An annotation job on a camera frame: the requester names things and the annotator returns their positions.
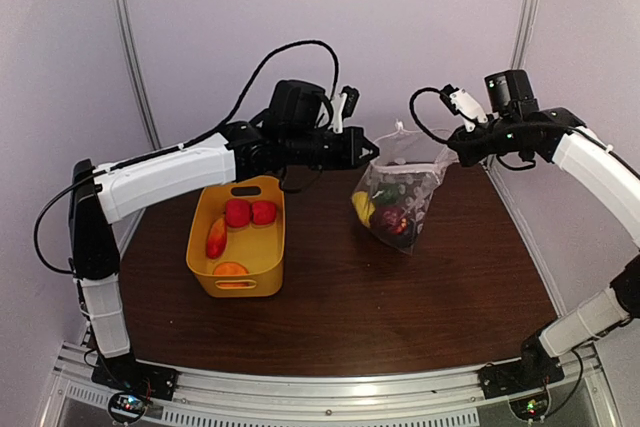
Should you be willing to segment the red toy apple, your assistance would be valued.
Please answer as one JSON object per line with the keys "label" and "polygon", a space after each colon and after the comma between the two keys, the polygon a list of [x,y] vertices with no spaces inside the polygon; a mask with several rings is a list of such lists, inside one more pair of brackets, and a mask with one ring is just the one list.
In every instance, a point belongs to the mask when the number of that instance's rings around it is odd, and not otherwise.
{"label": "red toy apple", "polygon": [[270,201],[255,201],[251,204],[252,222],[257,226],[266,226],[275,222],[278,208]]}
{"label": "red toy apple", "polygon": [[244,199],[230,199],[225,204],[224,213],[228,227],[243,228],[251,222],[251,203]]}

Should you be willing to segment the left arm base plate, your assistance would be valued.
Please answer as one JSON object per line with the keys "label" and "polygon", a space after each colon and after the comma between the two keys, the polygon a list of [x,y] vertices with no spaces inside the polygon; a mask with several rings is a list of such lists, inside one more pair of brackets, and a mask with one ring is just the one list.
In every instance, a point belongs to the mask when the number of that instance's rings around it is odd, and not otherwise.
{"label": "left arm base plate", "polygon": [[171,401],[177,385],[178,371],[140,362],[133,354],[113,358],[99,356],[91,380],[144,398]]}

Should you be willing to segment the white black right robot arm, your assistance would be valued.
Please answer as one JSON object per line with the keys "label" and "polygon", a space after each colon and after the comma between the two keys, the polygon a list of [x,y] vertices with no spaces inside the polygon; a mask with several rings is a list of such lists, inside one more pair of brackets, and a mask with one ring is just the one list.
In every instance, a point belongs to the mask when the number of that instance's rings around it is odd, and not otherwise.
{"label": "white black right robot arm", "polygon": [[[639,175],[612,146],[565,108],[543,110],[523,70],[507,70],[484,80],[492,111],[468,92],[447,85],[440,98],[463,119],[446,144],[464,167],[487,157],[517,154],[526,169],[535,160],[557,166],[593,194],[639,240]],[[512,377],[530,389],[545,378],[560,356],[639,316],[639,261],[633,259],[608,287],[527,339]]]}

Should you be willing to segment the dark red toy fruit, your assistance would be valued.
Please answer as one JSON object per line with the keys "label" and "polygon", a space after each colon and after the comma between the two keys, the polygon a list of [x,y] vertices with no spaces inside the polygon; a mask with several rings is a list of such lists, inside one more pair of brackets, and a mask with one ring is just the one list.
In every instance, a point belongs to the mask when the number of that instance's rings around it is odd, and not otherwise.
{"label": "dark red toy fruit", "polygon": [[402,208],[383,206],[375,212],[375,227],[385,236],[399,237],[409,231],[410,222]]}

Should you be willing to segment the clear zip top bag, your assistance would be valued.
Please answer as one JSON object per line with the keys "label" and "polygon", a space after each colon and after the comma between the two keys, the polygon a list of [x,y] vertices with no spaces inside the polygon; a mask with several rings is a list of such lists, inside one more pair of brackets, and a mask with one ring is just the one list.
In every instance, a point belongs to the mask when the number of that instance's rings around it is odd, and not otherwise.
{"label": "clear zip top bag", "polygon": [[372,160],[351,195],[360,223],[382,243],[413,252],[436,189],[457,154],[401,121],[376,140],[380,155]]}

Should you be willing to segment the orange toy orange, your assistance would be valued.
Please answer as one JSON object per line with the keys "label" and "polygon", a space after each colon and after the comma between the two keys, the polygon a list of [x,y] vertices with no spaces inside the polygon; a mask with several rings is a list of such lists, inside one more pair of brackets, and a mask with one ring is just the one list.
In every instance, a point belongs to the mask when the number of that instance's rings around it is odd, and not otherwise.
{"label": "orange toy orange", "polygon": [[214,276],[244,276],[248,275],[249,271],[242,264],[237,262],[223,262],[218,264],[213,270]]}

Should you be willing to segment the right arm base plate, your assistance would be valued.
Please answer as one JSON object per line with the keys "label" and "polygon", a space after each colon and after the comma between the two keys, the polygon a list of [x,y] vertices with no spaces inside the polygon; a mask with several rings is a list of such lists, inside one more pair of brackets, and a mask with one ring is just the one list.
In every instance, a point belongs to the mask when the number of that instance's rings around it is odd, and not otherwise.
{"label": "right arm base plate", "polygon": [[520,360],[489,363],[478,371],[479,384],[487,400],[542,389],[564,378],[564,371],[558,365],[552,364],[541,372],[531,373],[525,370]]}

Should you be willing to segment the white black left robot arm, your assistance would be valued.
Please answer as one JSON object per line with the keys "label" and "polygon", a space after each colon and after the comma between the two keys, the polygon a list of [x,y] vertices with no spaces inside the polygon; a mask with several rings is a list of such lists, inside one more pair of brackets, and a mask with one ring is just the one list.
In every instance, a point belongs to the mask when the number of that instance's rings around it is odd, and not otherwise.
{"label": "white black left robot arm", "polygon": [[353,170],[378,147],[361,127],[344,126],[359,92],[328,97],[317,85],[281,80],[266,109],[249,121],[226,118],[211,131],[175,146],[117,163],[78,162],[69,199],[71,256],[76,282],[106,376],[123,391],[137,389],[144,371],[131,347],[119,288],[120,254],[112,226],[128,215],[210,186],[279,173],[290,166]]}

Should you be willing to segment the yellow toy banana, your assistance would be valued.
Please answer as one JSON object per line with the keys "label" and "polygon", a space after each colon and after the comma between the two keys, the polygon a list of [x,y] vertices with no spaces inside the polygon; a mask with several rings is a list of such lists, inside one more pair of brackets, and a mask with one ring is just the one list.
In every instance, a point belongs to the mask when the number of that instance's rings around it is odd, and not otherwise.
{"label": "yellow toy banana", "polygon": [[356,215],[363,226],[371,226],[370,218],[374,214],[376,207],[365,191],[356,191],[352,194],[351,202]]}

